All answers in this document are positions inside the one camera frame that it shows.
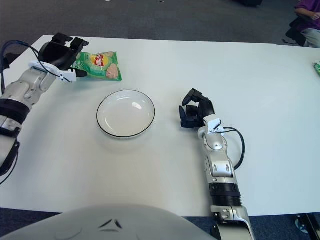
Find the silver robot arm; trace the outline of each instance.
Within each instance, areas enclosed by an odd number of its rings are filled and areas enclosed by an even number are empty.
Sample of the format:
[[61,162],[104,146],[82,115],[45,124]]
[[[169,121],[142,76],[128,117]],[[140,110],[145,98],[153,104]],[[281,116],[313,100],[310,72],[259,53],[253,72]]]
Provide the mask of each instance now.
[[[89,43],[75,38],[70,47],[66,42],[73,38],[64,34],[56,34],[51,42],[46,43],[40,50],[37,60],[29,63],[30,69],[25,71],[19,80],[12,82],[6,88],[1,79],[0,97],[0,176],[5,175],[17,158],[20,143],[17,137],[22,130],[22,124],[40,96],[45,93],[56,79],[75,82],[76,76],[85,76],[86,73],[70,69],[79,52]],[[21,41],[10,41],[32,48]],[[1,73],[3,73],[3,56],[1,57]]]
[[15,148],[19,147],[17,137],[22,130],[24,120],[32,106],[39,101],[40,96],[50,88],[56,78],[44,69],[30,68],[19,80],[9,84],[0,97],[2,107],[0,113],[0,167],[6,167],[1,171],[1,175],[5,174],[11,166],[4,165],[8,156],[10,162],[14,160],[12,157],[16,157]]
[[[187,105],[190,101],[199,105]],[[254,240],[247,209],[242,206],[235,169],[227,154],[228,143],[223,137],[225,129],[215,114],[212,102],[192,89],[182,105],[187,106],[186,111],[182,106],[179,108],[181,126],[199,128],[198,137],[202,143],[204,168],[212,197],[211,212],[216,221],[212,235],[218,240]]]
[[212,235],[221,240],[254,240],[247,213],[242,206],[235,169],[228,157],[228,143],[221,133],[208,131],[208,124],[198,130],[204,151],[204,165],[217,224]]

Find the chip bag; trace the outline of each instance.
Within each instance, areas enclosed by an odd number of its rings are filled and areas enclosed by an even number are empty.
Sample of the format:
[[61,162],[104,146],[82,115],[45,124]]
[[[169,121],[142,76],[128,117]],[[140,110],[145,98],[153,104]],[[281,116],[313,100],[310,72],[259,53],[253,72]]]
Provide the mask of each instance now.
[[88,76],[99,79],[121,81],[117,52],[109,51],[98,54],[80,52],[72,68],[86,71]]
[[314,68],[316,70],[316,72],[319,74],[320,76],[320,61],[316,62],[313,64],[314,65]]

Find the wire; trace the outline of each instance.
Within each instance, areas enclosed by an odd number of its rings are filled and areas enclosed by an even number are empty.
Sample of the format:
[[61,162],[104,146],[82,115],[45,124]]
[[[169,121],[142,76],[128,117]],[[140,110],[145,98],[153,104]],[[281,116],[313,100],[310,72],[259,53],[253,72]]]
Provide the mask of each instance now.
[[0,186],[1,186],[1,184],[3,184],[10,177],[12,172],[15,170],[15,167],[16,167],[17,162],[18,162],[18,157],[19,157],[19,151],[16,153],[15,163],[13,165],[13,168],[12,168],[11,172],[8,174],[8,176],[6,176],[6,178],[2,182],[0,182]]
[[237,170],[241,164],[243,163],[244,161],[244,158],[245,158],[245,152],[246,152],[246,144],[245,144],[245,139],[244,139],[244,136],[242,136],[241,132],[239,132],[237,129],[233,128],[233,127],[224,127],[224,129],[231,129],[229,131],[217,131],[216,133],[219,133],[219,134],[225,134],[225,133],[230,133],[230,132],[237,132],[240,136],[240,139],[241,139],[241,143],[242,143],[242,152],[241,152],[241,156],[240,156],[240,160],[239,162],[234,166],[234,170]]
[[[28,43],[23,42],[23,41],[19,41],[19,40],[11,40],[11,41],[7,41],[1,48],[1,52],[0,52],[0,72],[1,72],[1,92],[2,94],[5,93],[6,90],[6,86],[5,86],[5,76],[4,76],[4,70],[5,70],[5,66],[4,66],[4,60],[5,60],[5,51],[6,49],[11,46],[11,45],[21,45],[21,46],[25,46],[27,48],[30,48],[34,55],[36,56],[36,59],[39,61],[40,65],[43,67],[44,70],[46,70],[49,74],[54,75],[56,77],[60,77],[52,72],[50,72],[48,69],[45,68],[45,66],[43,65],[43,63],[39,60],[39,57],[37,54],[39,54],[39,51],[36,50],[34,47],[30,46]],[[66,80],[67,82],[71,83],[71,81],[69,81],[66,77],[63,77],[63,80]]]

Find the black band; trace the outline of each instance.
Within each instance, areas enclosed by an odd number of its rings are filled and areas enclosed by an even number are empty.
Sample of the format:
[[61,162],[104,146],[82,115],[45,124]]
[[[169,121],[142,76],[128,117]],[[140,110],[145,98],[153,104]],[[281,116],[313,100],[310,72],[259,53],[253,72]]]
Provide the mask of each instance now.
[[213,205],[226,207],[242,207],[240,196],[213,196]]
[[17,157],[19,147],[20,143],[17,140],[15,140],[13,147],[11,148],[11,151],[9,152],[8,156],[6,157],[2,166],[0,167],[0,176],[6,174],[11,168],[12,164],[14,163],[14,160]]
[[0,99],[0,115],[8,117],[22,124],[29,114],[30,109],[19,101]]
[[241,207],[241,194],[237,184],[210,183],[210,195],[216,206]]

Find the green object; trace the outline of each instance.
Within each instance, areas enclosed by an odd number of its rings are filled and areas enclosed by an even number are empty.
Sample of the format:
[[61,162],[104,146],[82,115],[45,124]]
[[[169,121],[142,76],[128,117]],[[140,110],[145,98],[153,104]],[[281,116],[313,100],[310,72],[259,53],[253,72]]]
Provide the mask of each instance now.
[[314,68],[320,76],[320,61],[318,61],[317,63],[314,63]]
[[93,78],[122,80],[118,67],[117,52],[109,51],[98,54],[81,52],[72,67],[86,71],[88,76]]

